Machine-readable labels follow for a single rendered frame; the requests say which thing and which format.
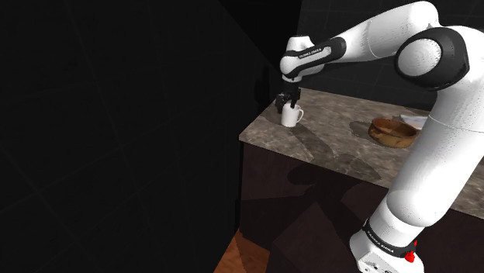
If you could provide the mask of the white mug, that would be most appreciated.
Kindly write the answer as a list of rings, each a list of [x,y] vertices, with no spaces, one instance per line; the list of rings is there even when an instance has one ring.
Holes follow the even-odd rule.
[[[282,107],[281,124],[288,128],[295,127],[303,118],[304,111],[299,105],[291,107],[291,103],[287,102]]]

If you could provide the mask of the brown wooden bowl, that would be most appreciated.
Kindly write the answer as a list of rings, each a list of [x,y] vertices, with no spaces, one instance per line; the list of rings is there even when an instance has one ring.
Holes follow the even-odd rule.
[[[368,135],[376,142],[391,148],[407,148],[417,138],[419,131],[411,125],[388,118],[374,118]]]

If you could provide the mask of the dark brown kitchen cabinet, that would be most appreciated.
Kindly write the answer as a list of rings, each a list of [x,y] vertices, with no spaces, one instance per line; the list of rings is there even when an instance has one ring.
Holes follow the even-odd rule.
[[[240,231],[266,273],[360,273],[349,248],[386,188],[243,145]],[[449,210],[417,238],[424,273],[484,273],[484,219]]]

